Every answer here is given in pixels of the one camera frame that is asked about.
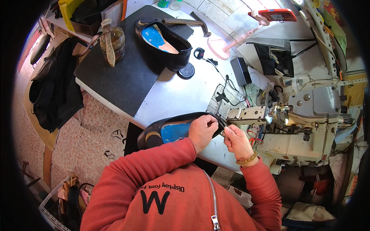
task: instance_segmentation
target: red zip-up sweatshirt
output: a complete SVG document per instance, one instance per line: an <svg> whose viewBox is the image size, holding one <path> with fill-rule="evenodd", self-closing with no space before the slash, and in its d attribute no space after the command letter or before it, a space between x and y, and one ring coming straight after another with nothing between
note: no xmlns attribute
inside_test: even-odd
<svg viewBox="0 0 370 231"><path fill-rule="evenodd" d="M261 159L241 168L250 216L202 169L189 138L141 150L105 167L80 230L280 230L281 197Z"/></svg>

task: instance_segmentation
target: wooden hammer handle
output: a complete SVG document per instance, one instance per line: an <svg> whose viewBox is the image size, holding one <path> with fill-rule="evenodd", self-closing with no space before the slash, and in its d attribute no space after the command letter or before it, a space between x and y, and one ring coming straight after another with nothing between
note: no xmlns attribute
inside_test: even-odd
<svg viewBox="0 0 370 231"><path fill-rule="evenodd" d="M202 26L201 21L189 20L189 19L177 19L177 18L164 18L162 23L166 25L191 25L191 26Z"/></svg>

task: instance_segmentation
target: hand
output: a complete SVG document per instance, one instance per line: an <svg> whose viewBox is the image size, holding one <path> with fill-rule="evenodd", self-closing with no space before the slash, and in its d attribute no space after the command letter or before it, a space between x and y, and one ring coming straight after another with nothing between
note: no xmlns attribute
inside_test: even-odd
<svg viewBox="0 0 370 231"><path fill-rule="evenodd" d="M224 134L226 137L223 139L223 142L228 147L228 151L235 154L237 160L247 160L254 154L247 135L243 130L232 124L224 128Z"/></svg>
<svg viewBox="0 0 370 231"><path fill-rule="evenodd" d="M197 154L210 143L217 129L217 119L211 115L202 115L191 123L189 139L193 143Z"/></svg>

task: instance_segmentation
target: zipper pull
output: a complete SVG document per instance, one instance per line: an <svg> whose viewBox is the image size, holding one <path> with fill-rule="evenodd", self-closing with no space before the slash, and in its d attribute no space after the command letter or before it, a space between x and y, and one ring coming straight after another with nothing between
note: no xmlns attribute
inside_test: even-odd
<svg viewBox="0 0 370 231"><path fill-rule="evenodd" d="M220 230L220 226L218 225L218 220L217 220L217 216L211 216L211 219L212 219L212 222L213 222L213 225L214 225L214 231L216 230Z"/></svg>

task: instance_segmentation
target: red phone case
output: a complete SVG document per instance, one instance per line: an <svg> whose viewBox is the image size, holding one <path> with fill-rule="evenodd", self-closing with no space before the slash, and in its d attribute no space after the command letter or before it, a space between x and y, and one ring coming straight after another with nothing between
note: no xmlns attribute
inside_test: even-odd
<svg viewBox="0 0 370 231"><path fill-rule="evenodd" d="M296 22L297 18L294 16L291 9L274 9L274 10L259 10L258 13L265 17L268 21L280 21L279 19L274 19L271 15L281 15L283 21Z"/></svg>

